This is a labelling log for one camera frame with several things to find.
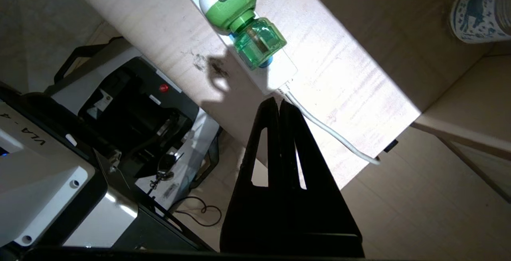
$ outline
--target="black cable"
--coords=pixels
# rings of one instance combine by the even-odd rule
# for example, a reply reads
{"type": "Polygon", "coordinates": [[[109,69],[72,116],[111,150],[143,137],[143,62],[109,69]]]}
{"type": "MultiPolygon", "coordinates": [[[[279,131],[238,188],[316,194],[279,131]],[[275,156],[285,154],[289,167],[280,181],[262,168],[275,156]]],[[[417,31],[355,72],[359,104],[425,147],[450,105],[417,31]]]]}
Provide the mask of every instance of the black cable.
{"type": "Polygon", "coordinates": [[[197,219],[195,219],[195,217],[192,216],[192,214],[188,213],[188,212],[183,212],[181,210],[175,210],[174,212],[175,213],[180,213],[180,214],[185,214],[185,215],[188,215],[189,217],[191,217],[195,222],[197,222],[200,226],[203,226],[203,227],[212,227],[212,226],[215,226],[217,225],[221,220],[222,220],[222,210],[220,210],[220,208],[218,208],[217,206],[215,205],[206,205],[206,202],[204,202],[204,200],[202,200],[201,198],[199,197],[196,197],[196,196],[187,196],[187,197],[184,197],[184,198],[181,198],[179,199],[178,201],[174,202],[174,204],[172,204],[170,206],[170,208],[168,209],[169,211],[172,210],[172,208],[177,205],[179,202],[185,200],[185,199],[188,199],[188,198],[192,198],[192,199],[197,199],[198,201],[201,201],[201,203],[204,205],[204,207],[202,207],[202,209],[200,210],[200,212],[202,214],[206,213],[206,211],[208,210],[208,208],[215,208],[216,210],[218,210],[218,213],[220,214],[220,217],[218,218],[218,220],[215,222],[215,223],[212,223],[212,224],[204,224],[204,223],[200,223],[197,219]]]}

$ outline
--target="green plug-in device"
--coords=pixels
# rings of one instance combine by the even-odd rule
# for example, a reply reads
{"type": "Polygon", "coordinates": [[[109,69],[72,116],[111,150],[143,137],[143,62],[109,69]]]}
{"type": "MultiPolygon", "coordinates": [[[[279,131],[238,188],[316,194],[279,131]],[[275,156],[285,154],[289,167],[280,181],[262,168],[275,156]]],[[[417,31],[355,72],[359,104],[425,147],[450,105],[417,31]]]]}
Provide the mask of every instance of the green plug-in device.
{"type": "Polygon", "coordinates": [[[251,70],[286,45],[279,29],[266,18],[256,18],[256,0],[199,0],[212,25],[234,37],[236,52],[251,70]]]}

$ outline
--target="white cable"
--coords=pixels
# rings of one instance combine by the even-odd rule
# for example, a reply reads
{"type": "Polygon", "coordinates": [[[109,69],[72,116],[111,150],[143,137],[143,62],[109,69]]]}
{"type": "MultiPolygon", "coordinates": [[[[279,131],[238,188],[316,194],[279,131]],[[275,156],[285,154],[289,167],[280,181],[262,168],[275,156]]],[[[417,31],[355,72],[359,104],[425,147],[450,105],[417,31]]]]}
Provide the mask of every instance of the white cable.
{"type": "Polygon", "coordinates": [[[339,142],[341,142],[344,146],[346,146],[346,148],[348,148],[351,152],[353,152],[356,156],[362,158],[363,160],[367,161],[367,162],[370,162],[372,164],[375,164],[375,165],[380,165],[380,159],[378,157],[376,158],[372,158],[366,154],[364,154],[363,152],[361,152],[360,150],[358,150],[356,147],[353,146],[353,144],[351,144],[349,141],[347,141],[342,135],[338,134],[335,130],[331,129],[330,127],[328,127],[327,125],[325,125],[324,123],[322,123],[321,121],[319,121],[319,119],[317,119],[316,117],[314,117],[312,114],[310,114],[310,112],[308,112],[297,100],[296,98],[293,96],[293,94],[288,90],[288,88],[286,88],[286,90],[281,90],[281,92],[283,94],[285,94],[287,96],[287,98],[289,99],[290,102],[292,102],[296,107],[298,107],[298,109],[301,111],[301,113],[303,114],[303,116],[307,117],[307,119],[309,119],[309,121],[312,121],[315,125],[319,126],[321,129],[325,130],[326,132],[328,132],[330,135],[332,135],[333,137],[335,137],[335,139],[337,139],[339,142]]]}

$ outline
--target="red button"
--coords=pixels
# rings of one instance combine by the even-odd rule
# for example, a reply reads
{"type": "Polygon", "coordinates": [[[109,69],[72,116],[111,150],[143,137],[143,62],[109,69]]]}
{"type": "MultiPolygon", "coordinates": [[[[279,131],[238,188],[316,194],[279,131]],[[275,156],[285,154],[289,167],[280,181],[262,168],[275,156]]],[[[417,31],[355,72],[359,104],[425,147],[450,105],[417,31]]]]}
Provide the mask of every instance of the red button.
{"type": "Polygon", "coordinates": [[[162,83],[159,88],[160,92],[167,92],[168,91],[168,85],[165,83],[162,83]]]}

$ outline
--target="white device housing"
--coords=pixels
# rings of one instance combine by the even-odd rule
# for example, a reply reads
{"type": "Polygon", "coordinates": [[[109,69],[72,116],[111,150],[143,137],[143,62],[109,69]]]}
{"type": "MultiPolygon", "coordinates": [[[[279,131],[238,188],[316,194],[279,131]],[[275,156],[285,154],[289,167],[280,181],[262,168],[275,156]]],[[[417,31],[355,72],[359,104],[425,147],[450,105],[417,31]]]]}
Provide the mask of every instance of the white device housing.
{"type": "Polygon", "coordinates": [[[94,175],[92,165],[0,101],[0,246],[31,245],[94,175]]]}
{"type": "MultiPolygon", "coordinates": [[[[192,0],[197,9],[204,16],[204,13],[201,11],[200,1],[192,0]]],[[[231,37],[228,34],[223,32],[219,32],[219,30],[213,27],[213,30],[217,33],[218,37],[222,39],[223,43],[228,47],[230,52],[235,56],[238,63],[248,74],[248,77],[252,80],[252,82],[263,92],[263,94],[267,95],[278,88],[280,88],[283,84],[285,84],[289,79],[291,79],[298,70],[296,66],[292,63],[292,61],[287,56],[284,49],[279,50],[273,55],[273,61],[270,63],[268,67],[265,68],[255,68],[254,70],[250,70],[250,68],[245,64],[243,59],[238,55],[236,49],[234,47],[234,43],[232,42],[231,37]]]]}

